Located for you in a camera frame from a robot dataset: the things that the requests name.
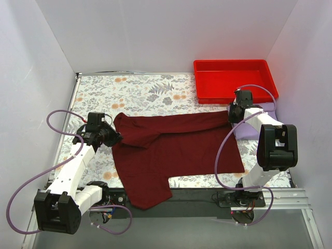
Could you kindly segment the dark red t shirt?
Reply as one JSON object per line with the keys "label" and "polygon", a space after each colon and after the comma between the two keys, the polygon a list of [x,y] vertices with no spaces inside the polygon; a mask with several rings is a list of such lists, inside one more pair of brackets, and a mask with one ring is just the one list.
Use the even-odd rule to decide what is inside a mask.
{"label": "dark red t shirt", "polygon": [[136,208],[172,197],[169,178],[215,172],[243,173],[226,111],[114,120],[123,139],[113,146],[117,174]]}

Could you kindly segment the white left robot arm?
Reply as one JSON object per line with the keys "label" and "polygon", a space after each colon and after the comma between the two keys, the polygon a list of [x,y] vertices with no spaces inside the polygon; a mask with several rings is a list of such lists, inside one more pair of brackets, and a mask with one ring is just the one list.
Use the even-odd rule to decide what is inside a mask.
{"label": "white left robot arm", "polygon": [[35,196],[39,230],[74,234],[86,211],[95,204],[103,208],[110,203],[106,182],[91,181],[85,187],[79,187],[82,175],[98,149],[102,145],[112,147],[122,140],[106,117],[105,113],[88,114],[85,123],[73,135],[69,162],[62,165],[49,187]]}

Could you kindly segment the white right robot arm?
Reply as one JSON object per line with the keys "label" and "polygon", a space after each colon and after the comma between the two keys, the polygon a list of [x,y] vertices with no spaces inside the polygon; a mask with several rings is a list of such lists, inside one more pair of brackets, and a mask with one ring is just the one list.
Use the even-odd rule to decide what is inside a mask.
{"label": "white right robot arm", "polygon": [[275,109],[264,109],[254,104],[249,90],[238,89],[235,99],[229,105],[229,121],[235,131],[246,123],[259,133],[257,163],[241,178],[235,192],[235,201],[240,206],[249,205],[254,199],[252,192],[263,189],[268,181],[282,171],[293,168],[298,162],[297,128],[283,124],[272,116]]}

